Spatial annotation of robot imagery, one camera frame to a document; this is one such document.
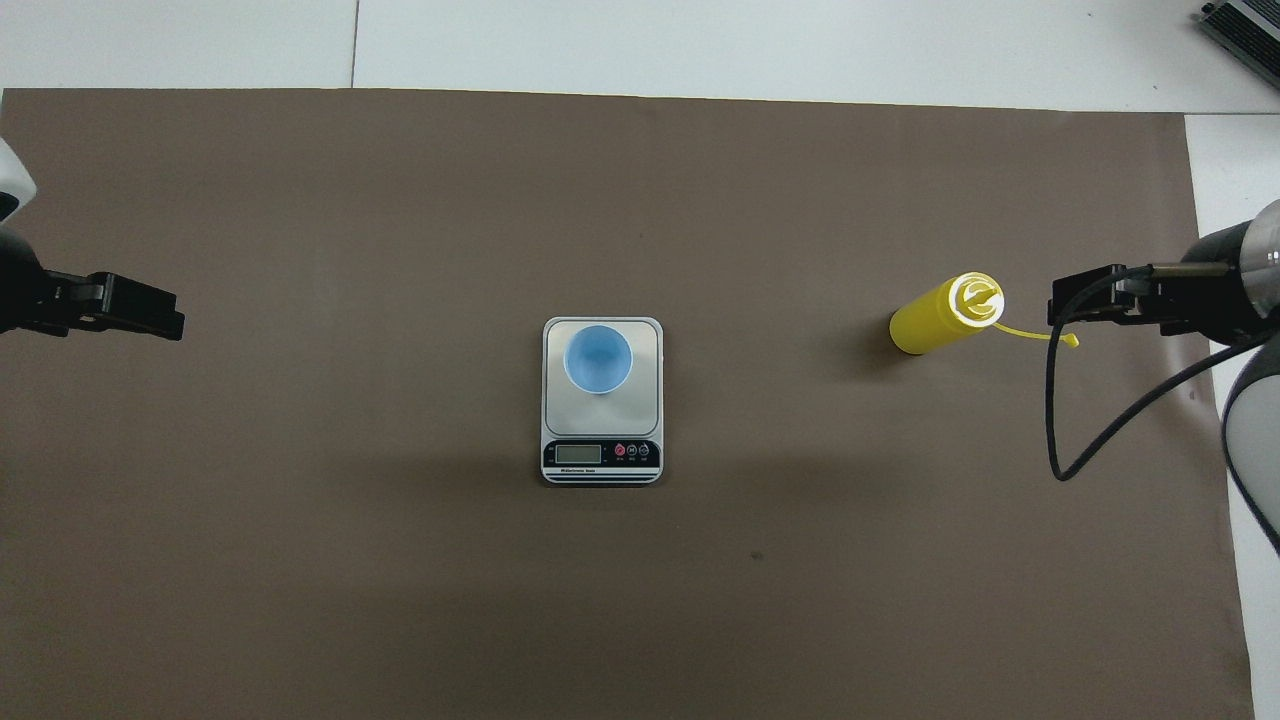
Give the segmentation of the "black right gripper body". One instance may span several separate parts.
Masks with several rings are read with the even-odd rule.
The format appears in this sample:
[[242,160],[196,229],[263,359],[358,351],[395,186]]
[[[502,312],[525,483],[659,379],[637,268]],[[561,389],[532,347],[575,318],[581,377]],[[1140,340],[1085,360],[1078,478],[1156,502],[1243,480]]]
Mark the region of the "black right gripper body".
[[1251,224],[1207,234],[1178,263],[1155,264],[1153,278],[1169,287],[1175,331],[1197,332],[1221,345],[1239,345],[1253,334],[1253,304],[1242,279],[1242,246]]

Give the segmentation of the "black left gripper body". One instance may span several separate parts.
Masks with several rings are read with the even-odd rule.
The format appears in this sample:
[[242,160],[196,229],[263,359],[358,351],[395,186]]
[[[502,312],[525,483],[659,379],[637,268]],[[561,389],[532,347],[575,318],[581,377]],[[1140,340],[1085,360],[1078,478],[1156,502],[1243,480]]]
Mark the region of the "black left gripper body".
[[45,269],[19,234],[1,229],[1,332],[31,331],[68,336],[72,331],[100,332],[101,325],[81,306],[79,292],[91,286],[83,275]]

